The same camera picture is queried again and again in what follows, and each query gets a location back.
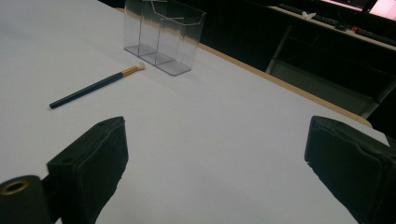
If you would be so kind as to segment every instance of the tabletop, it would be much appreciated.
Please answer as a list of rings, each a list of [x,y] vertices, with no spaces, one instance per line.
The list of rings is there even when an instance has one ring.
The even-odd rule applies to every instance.
[[[0,1],[0,182],[46,163],[95,123],[124,116],[130,160],[97,223],[356,223],[304,161],[312,116],[384,134],[198,49],[178,77],[141,60],[123,15],[96,0]]]

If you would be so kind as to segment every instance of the black brush handle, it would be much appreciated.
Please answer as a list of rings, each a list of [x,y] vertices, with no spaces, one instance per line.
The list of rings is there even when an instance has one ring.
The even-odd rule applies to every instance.
[[[50,104],[49,107],[51,109],[54,109],[54,108],[56,108],[58,106],[67,104],[67,103],[69,103],[69,102],[71,102],[73,100],[76,100],[77,98],[79,98],[79,97],[81,97],[83,95],[86,95],[86,94],[88,94],[88,93],[90,93],[92,91],[96,91],[96,90],[98,90],[98,89],[100,89],[100,88],[102,88],[102,87],[104,87],[104,86],[106,86],[106,85],[108,85],[110,83],[113,83],[113,82],[115,82],[115,81],[117,81],[119,79],[122,79],[122,78],[123,78],[123,73],[117,73],[117,74],[115,74],[113,76],[107,77],[107,78],[102,79],[102,80],[100,80],[100,81],[98,81],[96,83],[93,83],[91,86],[86,87],[86,88],[82,89],[81,91],[76,91],[75,93],[72,93],[72,94],[62,98],[59,101],[56,101],[56,102]]]

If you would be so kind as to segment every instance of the clear plastic organizer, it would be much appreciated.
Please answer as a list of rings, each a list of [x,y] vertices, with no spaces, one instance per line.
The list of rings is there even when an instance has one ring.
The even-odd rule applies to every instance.
[[[126,0],[124,49],[169,75],[188,72],[205,15],[173,0]]]

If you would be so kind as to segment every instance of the monitor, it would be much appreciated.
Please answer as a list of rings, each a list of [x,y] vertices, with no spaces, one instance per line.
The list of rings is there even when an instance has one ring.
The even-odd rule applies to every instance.
[[[395,0],[377,0],[369,11],[370,14],[396,21]]]
[[[369,0],[321,0],[322,2],[331,3],[340,7],[347,7],[357,11],[363,11]]]

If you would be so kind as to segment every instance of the computer keyboard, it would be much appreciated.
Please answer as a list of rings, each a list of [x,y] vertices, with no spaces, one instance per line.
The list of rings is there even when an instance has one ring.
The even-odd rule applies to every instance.
[[[382,35],[376,35],[376,34],[373,34],[369,31],[362,30],[362,29],[355,31],[355,34],[362,35],[362,36],[368,37],[370,39],[373,39],[373,40],[376,40],[376,41],[379,41],[379,42],[382,42],[385,44],[392,45],[393,47],[396,47],[396,40],[384,37]]]
[[[285,5],[285,4],[279,4],[279,5],[277,5],[277,7],[280,7],[282,9],[285,9],[285,10],[289,11],[289,12],[293,12],[293,13],[296,13],[296,14],[299,14],[299,15],[303,15],[303,12],[304,12],[302,9],[299,9],[297,7],[288,6],[288,5]]]
[[[329,19],[329,18],[326,18],[326,17],[322,17],[322,16],[319,16],[319,15],[315,15],[312,18],[312,20],[320,21],[320,22],[326,23],[326,24],[331,25],[331,26],[335,26],[338,23],[338,21],[335,21],[335,20],[332,20],[332,19]]]

